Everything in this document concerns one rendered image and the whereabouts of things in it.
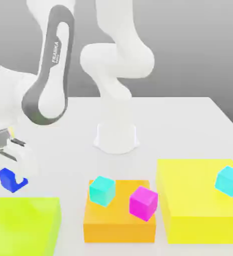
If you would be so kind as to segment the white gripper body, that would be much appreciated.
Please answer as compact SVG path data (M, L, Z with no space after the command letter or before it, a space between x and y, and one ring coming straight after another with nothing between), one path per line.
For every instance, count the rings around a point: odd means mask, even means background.
M0 147L0 154L16 162L13 172L23 172L24 178L30 179L39 172L37 159L32 149L25 142L8 142Z

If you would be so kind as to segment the small blue cube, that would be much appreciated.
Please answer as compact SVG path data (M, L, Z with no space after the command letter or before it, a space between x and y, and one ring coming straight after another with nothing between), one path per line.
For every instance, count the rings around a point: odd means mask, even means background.
M22 182L17 183L15 173L7 168L0 170L0 182L5 189L12 193L15 193L28 184L28 180L26 178L23 178Z

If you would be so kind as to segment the small cyan cube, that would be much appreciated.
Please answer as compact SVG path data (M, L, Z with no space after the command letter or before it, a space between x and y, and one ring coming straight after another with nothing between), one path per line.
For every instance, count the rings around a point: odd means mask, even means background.
M116 195L116 182L113 179L98 176L89 186L91 202L107 207Z
M233 198L233 167L225 166L218 172L214 187Z

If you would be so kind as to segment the small magenta cube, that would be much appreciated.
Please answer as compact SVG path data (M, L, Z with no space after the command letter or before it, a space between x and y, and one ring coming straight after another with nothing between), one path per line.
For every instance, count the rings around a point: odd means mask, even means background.
M158 207L158 193L139 186L129 197L129 213L149 221Z

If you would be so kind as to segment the large lime box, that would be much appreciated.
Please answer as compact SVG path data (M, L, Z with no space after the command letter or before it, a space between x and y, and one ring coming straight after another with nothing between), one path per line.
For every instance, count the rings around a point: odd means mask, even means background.
M54 256L58 197L0 197L0 256Z

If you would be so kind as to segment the large orange box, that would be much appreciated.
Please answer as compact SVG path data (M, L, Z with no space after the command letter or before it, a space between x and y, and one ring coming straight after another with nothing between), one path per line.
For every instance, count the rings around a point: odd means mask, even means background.
M153 243L156 235L156 216L144 221L129 213L130 195L139 187L150 188L148 180L117 180L116 195L107 206L87 197L83 238L85 243Z

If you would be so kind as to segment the large yellow box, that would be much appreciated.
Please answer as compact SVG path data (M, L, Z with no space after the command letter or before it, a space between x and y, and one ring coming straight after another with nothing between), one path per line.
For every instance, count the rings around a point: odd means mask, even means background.
M231 159L158 159L156 188L169 244L233 244L233 197L215 189Z

